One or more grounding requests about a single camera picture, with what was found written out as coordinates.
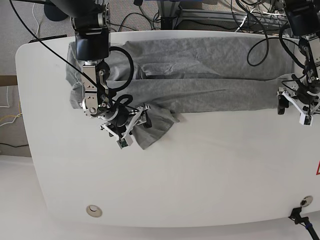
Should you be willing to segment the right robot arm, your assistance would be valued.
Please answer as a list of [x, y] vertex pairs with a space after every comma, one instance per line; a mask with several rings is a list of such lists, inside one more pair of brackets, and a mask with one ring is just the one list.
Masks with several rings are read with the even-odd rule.
[[[75, 33], [75, 58], [83, 62], [78, 72], [81, 75], [81, 107], [84, 113], [91, 118], [104, 120], [100, 128], [115, 137], [120, 147], [131, 145], [133, 128], [136, 125], [150, 128], [152, 123], [147, 106], [130, 106], [132, 95], [124, 94], [114, 99], [132, 82], [134, 62], [126, 50], [111, 46], [107, 3], [104, 0], [54, 0], [52, 3], [71, 18]], [[107, 85], [110, 67], [105, 61], [113, 51], [123, 53], [130, 66], [128, 80], [116, 88]]]

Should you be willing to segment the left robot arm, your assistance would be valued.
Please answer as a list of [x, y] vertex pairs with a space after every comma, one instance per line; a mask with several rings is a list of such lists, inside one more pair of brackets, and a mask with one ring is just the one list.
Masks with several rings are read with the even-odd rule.
[[[292, 74], [282, 80], [278, 89], [277, 114], [283, 115], [289, 105], [300, 113], [302, 125], [312, 125], [314, 115], [320, 113], [320, 2], [318, 0], [283, 0], [288, 24], [279, 30], [279, 41], [294, 63], [302, 68], [302, 76]], [[299, 52], [305, 57], [301, 63], [284, 42], [283, 33], [291, 29], [299, 38]]]

